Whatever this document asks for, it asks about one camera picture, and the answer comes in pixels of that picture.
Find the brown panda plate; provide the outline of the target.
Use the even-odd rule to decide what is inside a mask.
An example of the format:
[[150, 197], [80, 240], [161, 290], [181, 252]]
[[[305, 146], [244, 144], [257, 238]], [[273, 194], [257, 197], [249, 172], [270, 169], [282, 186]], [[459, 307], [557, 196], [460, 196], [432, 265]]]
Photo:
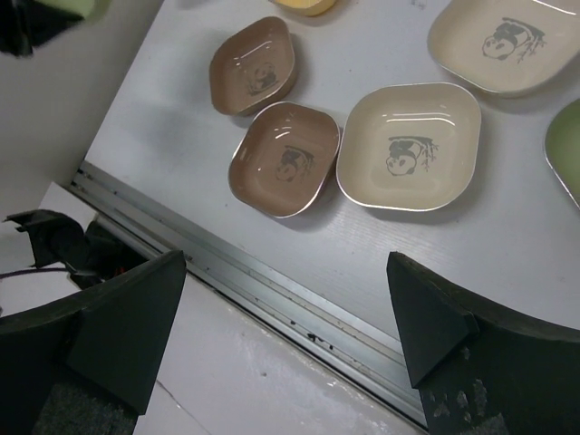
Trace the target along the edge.
[[273, 103], [256, 115], [234, 153], [227, 173], [230, 191], [271, 218], [292, 218], [323, 190], [340, 139], [340, 126], [327, 112]]
[[209, 65], [213, 107], [227, 116], [249, 116], [282, 100], [294, 87], [293, 39], [286, 22], [264, 17], [230, 36]]

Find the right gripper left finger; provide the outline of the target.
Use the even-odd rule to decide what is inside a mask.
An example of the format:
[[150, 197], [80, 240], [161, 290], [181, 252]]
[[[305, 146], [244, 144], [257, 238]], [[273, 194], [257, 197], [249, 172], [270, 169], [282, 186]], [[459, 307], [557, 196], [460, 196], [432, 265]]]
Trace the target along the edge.
[[4, 434], [132, 434], [150, 403], [186, 278], [170, 251], [1, 320]]

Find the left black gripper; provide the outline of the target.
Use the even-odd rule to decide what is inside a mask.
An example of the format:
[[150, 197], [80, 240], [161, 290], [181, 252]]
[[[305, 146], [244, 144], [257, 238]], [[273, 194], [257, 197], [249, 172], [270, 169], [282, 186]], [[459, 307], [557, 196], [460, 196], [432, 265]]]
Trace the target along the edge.
[[1, 2], [1, 53], [30, 57], [34, 49], [72, 29], [86, 13], [44, 1]]

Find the yellow panda plate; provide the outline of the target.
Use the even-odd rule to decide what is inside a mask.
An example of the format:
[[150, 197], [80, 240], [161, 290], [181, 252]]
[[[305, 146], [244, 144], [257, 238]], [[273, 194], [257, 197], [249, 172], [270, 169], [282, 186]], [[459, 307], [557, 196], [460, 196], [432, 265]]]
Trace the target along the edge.
[[314, 17], [332, 9], [336, 0], [271, 0], [271, 3], [295, 15]]

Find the cream panda plate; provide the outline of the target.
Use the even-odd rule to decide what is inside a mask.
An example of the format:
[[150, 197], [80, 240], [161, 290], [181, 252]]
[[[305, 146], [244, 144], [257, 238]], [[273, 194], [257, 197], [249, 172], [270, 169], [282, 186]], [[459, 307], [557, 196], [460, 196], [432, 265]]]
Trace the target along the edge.
[[336, 161], [339, 188], [365, 208], [443, 208], [473, 178], [481, 123], [478, 101], [457, 84], [392, 85], [371, 92], [344, 125]]
[[452, 1], [427, 45], [439, 66], [483, 92], [522, 96], [579, 56], [579, 3]]

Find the green panda plate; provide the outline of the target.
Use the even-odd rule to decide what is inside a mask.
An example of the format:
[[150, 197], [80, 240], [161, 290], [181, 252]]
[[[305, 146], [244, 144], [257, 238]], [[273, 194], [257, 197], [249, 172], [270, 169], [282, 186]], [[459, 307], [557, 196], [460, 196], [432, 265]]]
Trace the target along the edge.
[[83, 20], [97, 21], [110, 8], [111, 0], [70, 0], [66, 1], [67, 9], [79, 15]]
[[546, 162], [568, 197], [579, 208], [579, 100], [550, 122], [545, 136]]

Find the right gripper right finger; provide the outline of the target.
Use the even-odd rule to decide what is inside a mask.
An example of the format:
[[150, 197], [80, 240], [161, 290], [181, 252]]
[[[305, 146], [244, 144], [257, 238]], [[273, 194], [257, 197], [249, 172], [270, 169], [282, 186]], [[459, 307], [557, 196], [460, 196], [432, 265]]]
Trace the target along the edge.
[[403, 253], [386, 273], [431, 434], [576, 434], [579, 332], [456, 285]]

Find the cream panda plate lower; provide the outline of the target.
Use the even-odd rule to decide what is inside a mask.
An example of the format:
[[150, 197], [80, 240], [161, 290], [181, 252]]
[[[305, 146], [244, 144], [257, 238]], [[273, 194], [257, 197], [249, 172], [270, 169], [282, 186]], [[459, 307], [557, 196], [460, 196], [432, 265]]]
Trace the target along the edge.
[[481, 123], [478, 101], [457, 84], [392, 85], [371, 92], [344, 125], [336, 161], [339, 188], [365, 208], [443, 208], [473, 178]]

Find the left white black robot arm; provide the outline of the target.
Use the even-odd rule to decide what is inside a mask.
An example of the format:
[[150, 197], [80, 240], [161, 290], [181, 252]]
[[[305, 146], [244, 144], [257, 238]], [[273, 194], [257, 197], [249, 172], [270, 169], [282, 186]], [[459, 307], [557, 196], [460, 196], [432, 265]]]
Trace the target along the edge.
[[[75, 26], [101, 18], [108, 1], [3, 1], [1, 53], [26, 58]], [[28, 236], [34, 263], [2, 278], [66, 272], [81, 290], [120, 276], [146, 262], [143, 255], [97, 223], [87, 229], [64, 213], [35, 209], [5, 219]]]

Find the cream panda plate upper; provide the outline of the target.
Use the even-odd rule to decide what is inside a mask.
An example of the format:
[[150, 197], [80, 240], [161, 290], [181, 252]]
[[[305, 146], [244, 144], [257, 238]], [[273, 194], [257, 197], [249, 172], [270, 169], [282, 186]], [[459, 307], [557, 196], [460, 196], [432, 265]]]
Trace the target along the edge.
[[579, 56], [579, 3], [452, 1], [427, 45], [439, 66], [483, 92], [522, 96]]

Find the aluminium rail frame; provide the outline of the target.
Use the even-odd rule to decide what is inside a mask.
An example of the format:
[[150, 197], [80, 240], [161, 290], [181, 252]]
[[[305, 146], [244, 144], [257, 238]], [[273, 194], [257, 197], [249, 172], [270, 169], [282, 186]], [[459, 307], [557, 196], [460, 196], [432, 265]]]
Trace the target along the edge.
[[177, 249], [188, 271], [353, 386], [425, 429], [394, 337], [84, 161], [70, 191], [141, 255]]

